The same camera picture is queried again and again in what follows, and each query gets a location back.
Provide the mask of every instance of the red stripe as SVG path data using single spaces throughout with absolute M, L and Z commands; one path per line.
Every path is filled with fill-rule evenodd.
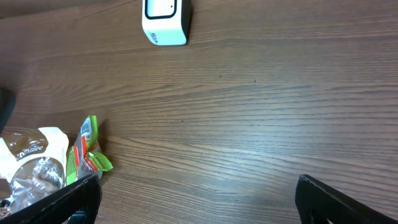
M 89 160 L 87 157 L 85 157 L 85 161 L 87 163 L 88 166 L 91 167 L 92 170 L 97 171 L 97 167 L 93 164 L 93 162 L 91 160 Z
M 75 152 L 76 167 L 79 167 L 80 161 L 79 161 L 79 153 L 77 153 L 77 146 L 73 147 L 73 152 Z
M 76 163 L 76 178 L 78 178 L 78 169 L 79 169 L 79 155 L 77 153 L 77 146 L 73 146 L 73 152 L 75 153 L 75 163 Z
M 81 145 L 83 146 L 83 156 L 87 153 L 86 136 L 81 137 Z

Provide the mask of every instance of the white plastic box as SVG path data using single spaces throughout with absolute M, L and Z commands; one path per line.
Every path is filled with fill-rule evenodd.
M 184 45 L 188 41 L 190 0 L 143 0 L 142 28 L 155 45 Z

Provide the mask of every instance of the wooden table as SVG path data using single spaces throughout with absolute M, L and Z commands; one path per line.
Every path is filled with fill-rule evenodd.
M 183 47 L 140 0 L 0 20 L 6 132 L 96 114 L 98 223 L 300 223 L 302 173 L 398 219 L 398 1 L 193 5 Z

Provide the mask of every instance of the plastic bag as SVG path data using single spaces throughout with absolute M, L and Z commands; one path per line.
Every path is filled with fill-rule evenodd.
M 43 199 L 63 187 L 62 167 L 53 159 L 43 157 L 24 164 L 12 178 L 10 205 L 12 213 Z
M 81 126 L 74 145 L 68 150 L 67 185 L 92 173 L 101 178 L 103 171 L 113 168 L 112 163 L 101 153 L 97 140 L 97 118 L 89 116 Z
M 58 128 L 39 128 L 0 138 L 0 177 L 9 182 L 12 213 L 66 186 L 68 143 Z

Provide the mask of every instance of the snack bag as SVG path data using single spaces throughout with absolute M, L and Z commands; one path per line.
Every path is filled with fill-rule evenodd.
M 101 178 L 103 171 L 113 168 L 112 163 L 101 153 L 97 139 L 97 117 L 89 116 L 81 126 L 74 145 L 67 153 L 67 185 L 91 173 Z
M 0 178 L 8 181 L 11 213 L 66 186 L 68 137 L 58 128 L 39 128 L 0 138 Z

